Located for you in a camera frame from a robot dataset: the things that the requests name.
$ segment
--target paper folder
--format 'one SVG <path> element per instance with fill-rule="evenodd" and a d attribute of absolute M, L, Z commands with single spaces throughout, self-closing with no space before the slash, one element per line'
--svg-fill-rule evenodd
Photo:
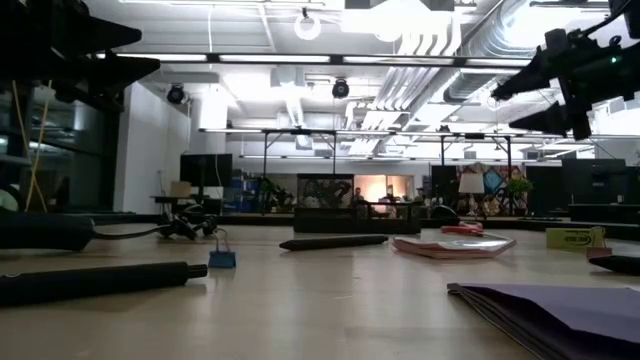
<path fill-rule="evenodd" d="M 540 359 L 639 359 L 640 293 L 627 288 L 449 284 Z"/>

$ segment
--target yellow cord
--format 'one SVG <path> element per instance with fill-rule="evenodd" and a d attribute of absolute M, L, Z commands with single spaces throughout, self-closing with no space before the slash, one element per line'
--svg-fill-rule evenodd
<path fill-rule="evenodd" d="M 27 156 L 27 160 L 31 162 L 31 156 L 29 155 L 29 142 L 27 141 L 26 131 L 24 129 L 24 121 L 22 120 L 22 111 L 20 110 L 20 100 L 18 99 L 18 88 L 16 86 L 16 82 L 13 81 L 13 98 L 16 103 L 16 112 L 18 114 L 18 122 L 20 123 L 20 133 L 22 134 L 22 144 L 24 146 L 24 151 Z M 40 197 L 40 202 L 42 203 L 42 209 L 44 212 L 47 212 L 47 204 L 44 201 L 44 196 L 42 196 L 42 191 L 40 191 L 40 186 L 38 186 L 37 180 L 34 181 L 34 185 L 36 188 L 36 192 L 38 192 L 38 196 Z"/>
<path fill-rule="evenodd" d="M 48 88 L 51 89 L 52 81 L 49 80 Z M 44 103 L 44 110 L 42 111 L 42 119 L 40 119 L 40 135 L 38 135 L 38 148 L 36 149 L 36 161 L 33 163 L 33 170 L 31 170 L 31 183 L 29 184 L 29 193 L 27 194 L 27 206 L 25 211 L 29 210 L 29 204 L 31 204 L 31 195 L 33 195 L 33 186 L 36 182 L 36 171 L 38 170 L 38 164 L 40 163 L 40 145 L 42 145 L 42 137 L 44 136 L 44 125 L 47 122 L 47 115 L 49 113 L 49 99 Z M 47 212 L 47 207 L 44 206 L 44 212 Z"/>

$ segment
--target monitor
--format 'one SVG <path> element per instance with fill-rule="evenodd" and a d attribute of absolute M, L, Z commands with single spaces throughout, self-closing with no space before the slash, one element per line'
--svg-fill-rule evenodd
<path fill-rule="evenodd" d="M 188 181 L 191 186 L 231 187 L 232 170 L 231 154 L 189 154 L 180 157 L 180 181 Z"/>
<path fill-rule="evenodd" d="M 574 203 L 610 204 L 627 195 L 627 166 L 622 159 L 563 159 L 562 172 Z"/>

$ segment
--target table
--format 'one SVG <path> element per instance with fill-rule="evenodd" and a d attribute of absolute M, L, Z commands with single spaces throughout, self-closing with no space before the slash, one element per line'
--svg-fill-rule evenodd
<path fill-rule="evenodd" d="M 101 228 L 134 231 L 146 225 Z M 544 235 L 494 231 L 518 245 L 493 260 L 437 261 L 389 245 L 288 253 L 289 227 L 228 226 L 236 270 L 185 287 L 0 310 L 0 359 L 533 359 L 466 304 L 450 282 L 638 286 Z M 436 230 L 422 237 L 437 239 Z M 612 242 L 640 252 L 632 243 Z M 205 263 L 212 244 L 154 236 L 93 241 L 78 254 L 0 252 L 0 273 L 162 261 Z"/>

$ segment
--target lamp shade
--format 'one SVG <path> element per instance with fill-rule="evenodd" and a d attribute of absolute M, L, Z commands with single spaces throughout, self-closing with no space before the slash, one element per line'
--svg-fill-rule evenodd
<path fill-rule="evenodd" d="M 458 192 L 461 194 L 484 194 L 484 178 L 482 174 L 462 174 Z"/>

